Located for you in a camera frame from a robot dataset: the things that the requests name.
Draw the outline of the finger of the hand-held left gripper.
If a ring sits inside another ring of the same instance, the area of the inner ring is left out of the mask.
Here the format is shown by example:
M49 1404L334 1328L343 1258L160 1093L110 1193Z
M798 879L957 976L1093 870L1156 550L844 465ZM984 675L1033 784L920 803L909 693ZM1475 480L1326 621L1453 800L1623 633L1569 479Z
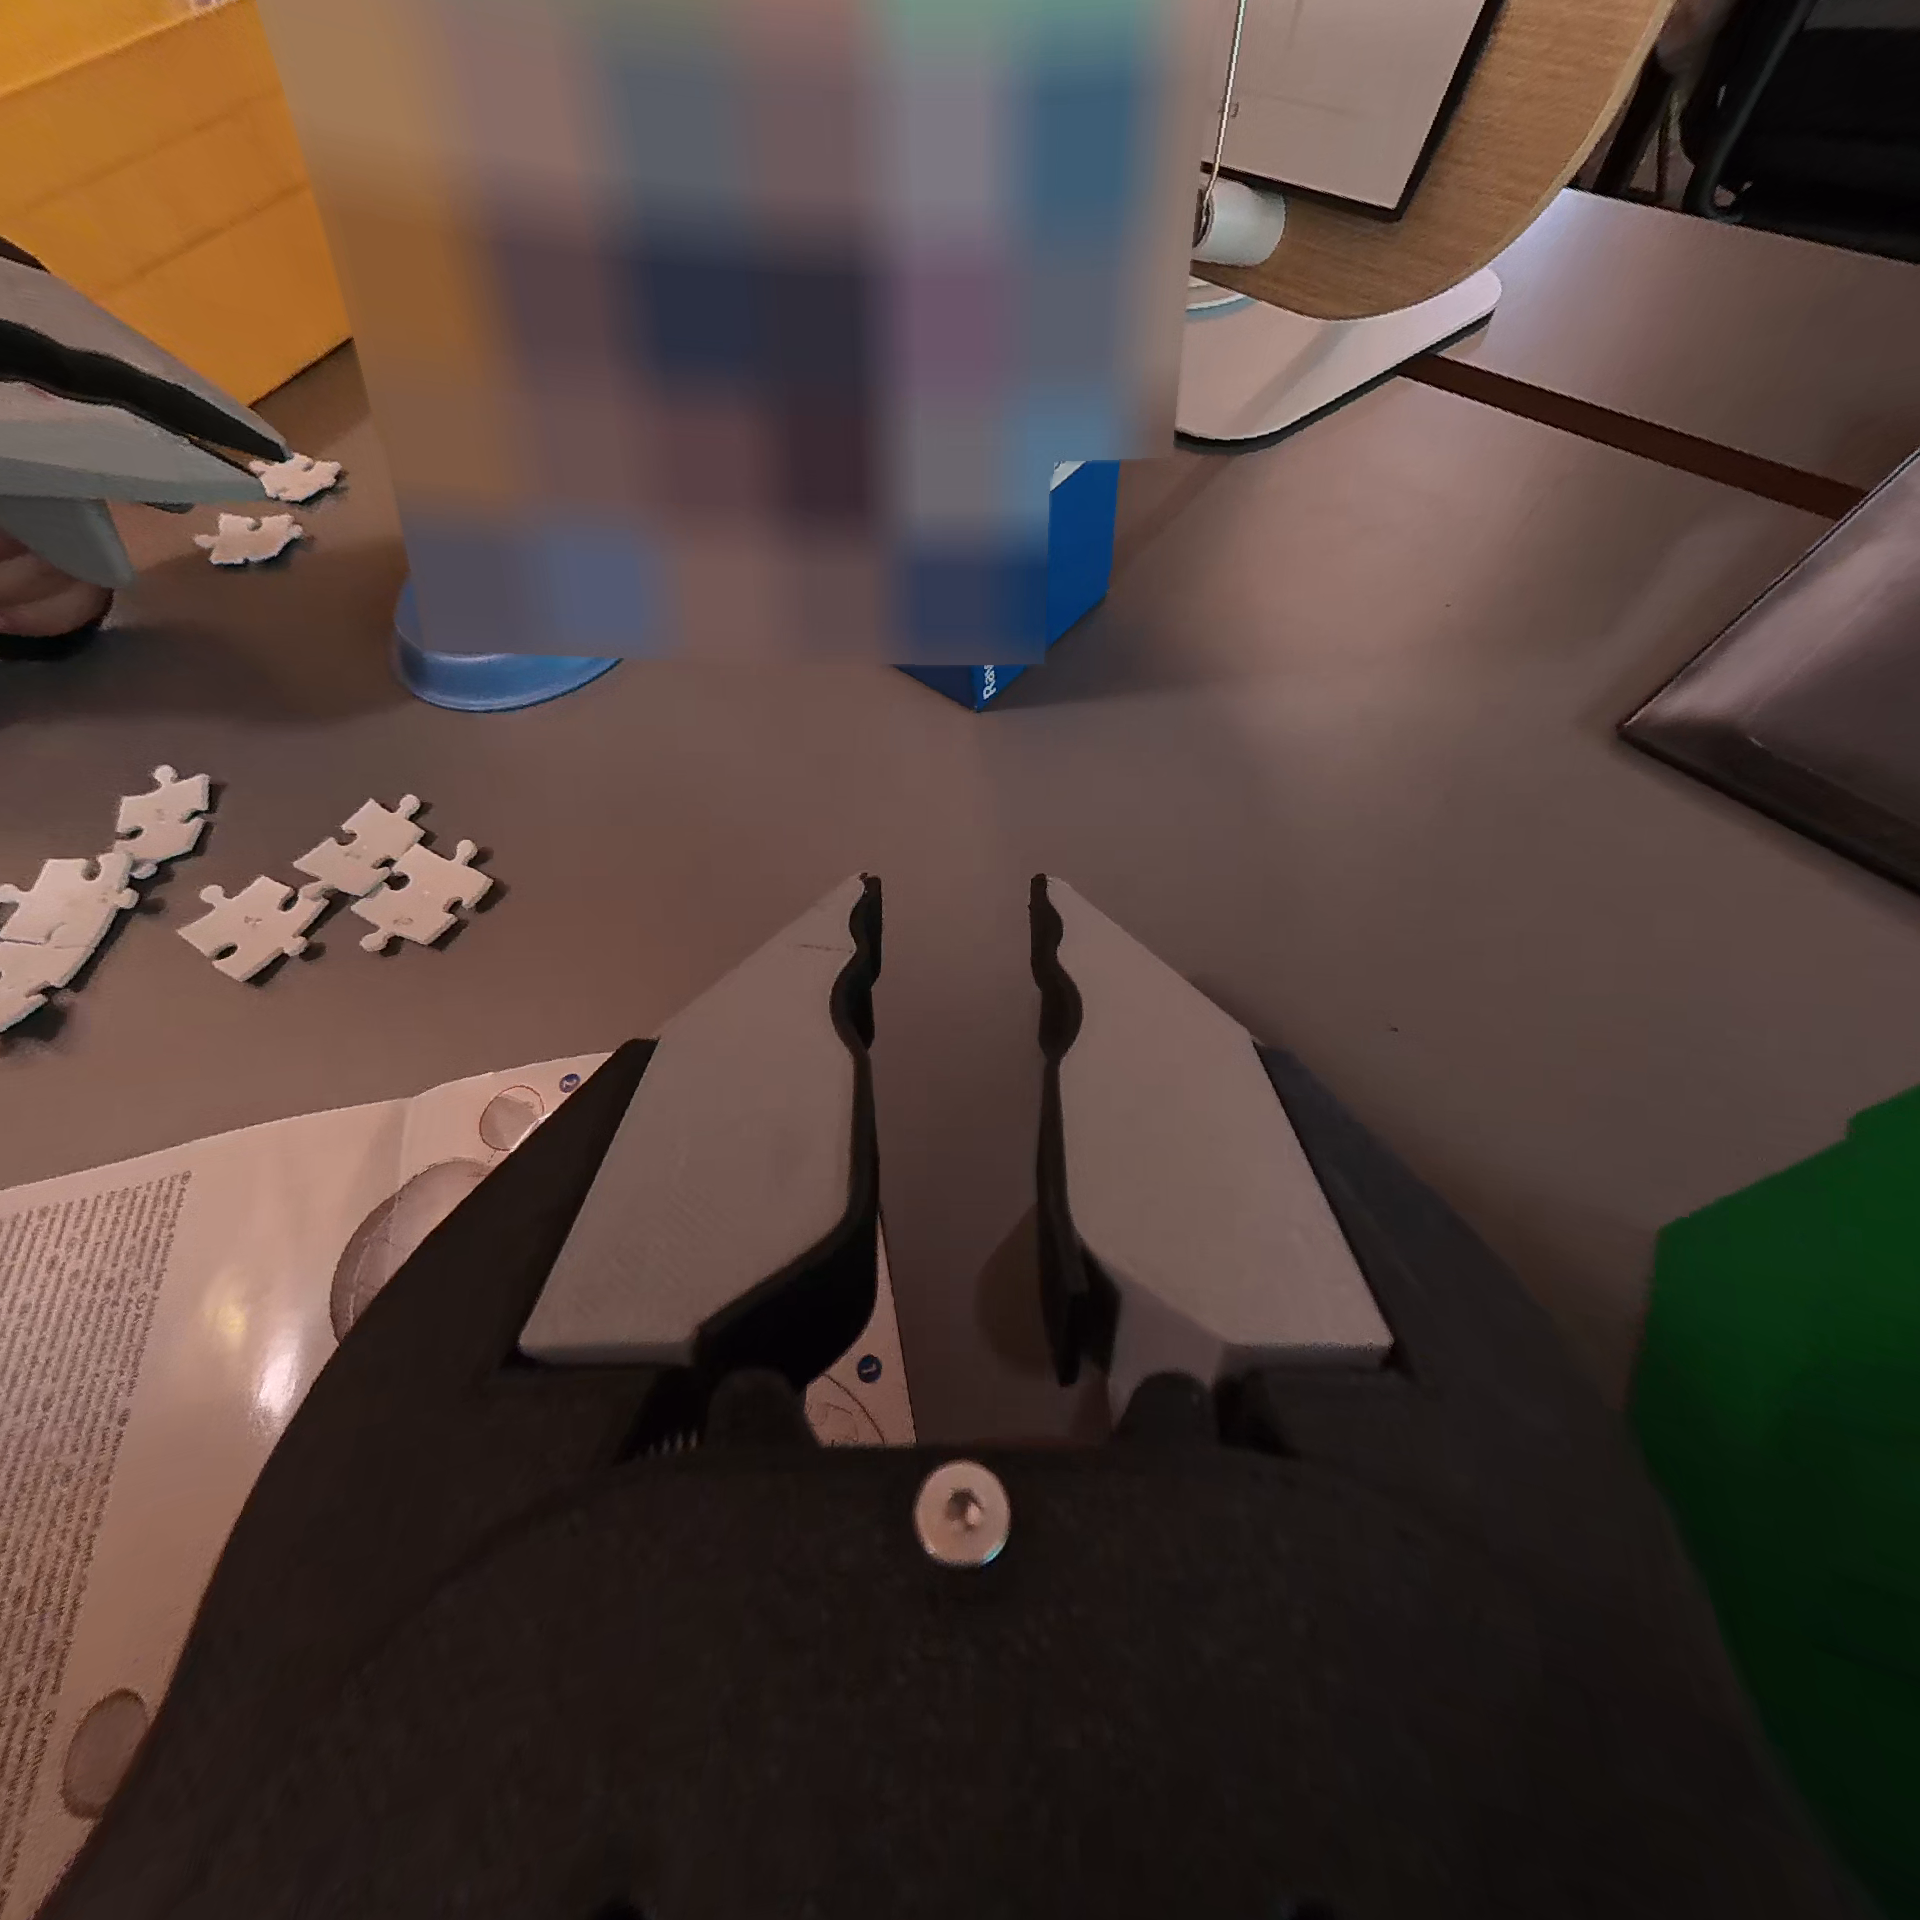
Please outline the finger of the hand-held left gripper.
M216 409L210 442L198 442L122 405L4 381L4 535L62 574L125 588L136 568L107 505L259 503L259 480L224 447L266 465L286 453L248 411Z
M4 247L4 381L146 420L195 442L281 461L286 439L146 331Z

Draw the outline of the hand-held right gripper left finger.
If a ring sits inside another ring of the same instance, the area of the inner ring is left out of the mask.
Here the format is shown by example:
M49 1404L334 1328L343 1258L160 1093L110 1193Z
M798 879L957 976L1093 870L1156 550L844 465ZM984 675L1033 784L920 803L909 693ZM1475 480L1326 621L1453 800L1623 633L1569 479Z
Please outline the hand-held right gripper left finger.
M536 1362L828 1370L877 1302L881 885L844 878L681 1005L540 1287Z

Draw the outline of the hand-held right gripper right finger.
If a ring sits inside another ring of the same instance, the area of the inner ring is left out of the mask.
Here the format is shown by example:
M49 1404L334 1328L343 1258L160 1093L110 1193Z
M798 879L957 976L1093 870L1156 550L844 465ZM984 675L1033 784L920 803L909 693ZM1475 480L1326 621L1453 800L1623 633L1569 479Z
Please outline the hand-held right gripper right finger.
M1035 1262L1063 1386L1373 1373L1392 1334L1254 1037L1061 878L1028 879Z

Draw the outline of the white instruction leaflet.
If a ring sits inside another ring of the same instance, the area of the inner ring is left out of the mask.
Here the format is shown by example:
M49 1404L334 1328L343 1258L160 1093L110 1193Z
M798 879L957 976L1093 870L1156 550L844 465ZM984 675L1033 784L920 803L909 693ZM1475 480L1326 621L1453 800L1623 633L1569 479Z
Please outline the white instruction leaflet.
M587 1081L536 1060L4 1193L4 1917L34 1917L304 1394Z

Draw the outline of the blue round plastic puzzle stand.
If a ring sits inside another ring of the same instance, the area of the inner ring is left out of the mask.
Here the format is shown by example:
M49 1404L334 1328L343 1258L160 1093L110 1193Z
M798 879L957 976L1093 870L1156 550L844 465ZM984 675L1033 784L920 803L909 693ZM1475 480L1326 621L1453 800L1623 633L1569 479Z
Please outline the blue round plastic puzzle stand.
M391 673L405 693L430 706L478 712L540 706L592 685L618 665L621 658L436 650L422 644L412 583L395 599Z

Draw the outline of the scattered white puzzle pieces group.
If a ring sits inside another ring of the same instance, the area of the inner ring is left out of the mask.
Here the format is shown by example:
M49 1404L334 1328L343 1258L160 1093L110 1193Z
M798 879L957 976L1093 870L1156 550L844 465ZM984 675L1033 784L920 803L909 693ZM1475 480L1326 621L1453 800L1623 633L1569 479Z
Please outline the scattered white puzzle pieces group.
M137 909L137 888L198 849L210 819L210 775L153 768L125 794L107 852L45 860L34 879L4 885L4 1034L66 990Z

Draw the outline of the cartoon printed puzzle box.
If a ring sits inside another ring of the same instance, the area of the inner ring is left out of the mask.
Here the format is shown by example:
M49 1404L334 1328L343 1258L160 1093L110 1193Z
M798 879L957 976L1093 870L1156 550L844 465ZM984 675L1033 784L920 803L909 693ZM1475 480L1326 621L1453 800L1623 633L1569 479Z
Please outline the cartoon printed puzzle box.
M1045 517L1045 627L1041 650L1098 608L1112 585L1118 465L1057 465ZM988 709L1016 685L1016 665L899 665L899 675L966 709Z

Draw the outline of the person's left hand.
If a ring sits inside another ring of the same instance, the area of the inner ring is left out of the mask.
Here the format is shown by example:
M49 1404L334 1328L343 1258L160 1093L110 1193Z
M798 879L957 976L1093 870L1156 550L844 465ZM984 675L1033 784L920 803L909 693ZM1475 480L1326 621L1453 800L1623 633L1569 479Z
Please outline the person's left hand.
M107 617L110 588L90 585L4 535L4 658L66 658Z

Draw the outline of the yellow storage box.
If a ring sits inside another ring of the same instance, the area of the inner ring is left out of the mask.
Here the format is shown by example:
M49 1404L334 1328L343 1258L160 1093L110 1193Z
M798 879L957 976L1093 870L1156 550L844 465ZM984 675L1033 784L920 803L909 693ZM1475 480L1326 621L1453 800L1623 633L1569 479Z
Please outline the yellow storage box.
M4 238L241 402L351 339L255 2L4 2Z

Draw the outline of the green box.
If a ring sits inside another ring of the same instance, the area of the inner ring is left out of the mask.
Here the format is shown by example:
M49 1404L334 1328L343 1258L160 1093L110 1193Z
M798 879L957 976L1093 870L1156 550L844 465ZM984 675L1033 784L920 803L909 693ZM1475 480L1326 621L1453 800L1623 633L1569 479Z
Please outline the green box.
M1766 1741L1916 1917L1916 1087L1655 1233L1630 1419Z

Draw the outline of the dark grey flat panel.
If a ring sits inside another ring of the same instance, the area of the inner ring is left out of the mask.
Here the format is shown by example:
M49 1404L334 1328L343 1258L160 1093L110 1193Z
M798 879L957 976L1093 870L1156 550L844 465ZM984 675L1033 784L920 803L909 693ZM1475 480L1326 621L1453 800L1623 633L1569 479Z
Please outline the dark grey flat panel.
M1916 895L1916 453L1617 739Z

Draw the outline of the small white cylinder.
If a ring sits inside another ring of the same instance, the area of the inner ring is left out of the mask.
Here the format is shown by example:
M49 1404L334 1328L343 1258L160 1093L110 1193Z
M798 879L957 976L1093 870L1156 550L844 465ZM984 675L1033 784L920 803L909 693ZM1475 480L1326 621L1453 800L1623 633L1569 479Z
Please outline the small white cylinder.
M1285 197L1263 185L1207 176L1194 194L1194 237L1188 260L1194 268L1260 268L1285 230Z

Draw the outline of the wooden hoop stand white base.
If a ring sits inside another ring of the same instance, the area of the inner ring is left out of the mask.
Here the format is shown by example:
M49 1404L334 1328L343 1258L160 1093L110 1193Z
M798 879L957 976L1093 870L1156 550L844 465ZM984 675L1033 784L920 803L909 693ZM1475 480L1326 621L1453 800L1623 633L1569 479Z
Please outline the wooden hoop stand white base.
M1178 439L1278 442L1470 339L1501 302L1492 260L1612 124L1666 8L1502 2L1395 220L1283 194L1260 268L1188 263Z

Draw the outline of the white printed sign board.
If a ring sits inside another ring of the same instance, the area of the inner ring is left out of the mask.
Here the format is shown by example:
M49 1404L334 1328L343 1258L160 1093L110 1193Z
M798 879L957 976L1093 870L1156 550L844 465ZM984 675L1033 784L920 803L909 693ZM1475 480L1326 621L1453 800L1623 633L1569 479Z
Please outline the white printed sign board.
M1395 220L1502 2L1218 2L1203 171Z

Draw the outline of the black office chair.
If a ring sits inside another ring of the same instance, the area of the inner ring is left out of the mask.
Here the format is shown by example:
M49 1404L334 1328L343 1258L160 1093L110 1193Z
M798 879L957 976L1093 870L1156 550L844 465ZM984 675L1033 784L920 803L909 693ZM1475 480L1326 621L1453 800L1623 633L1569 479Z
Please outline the black office chair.
M1578 185L1916 260L1916 2L1671 2Z

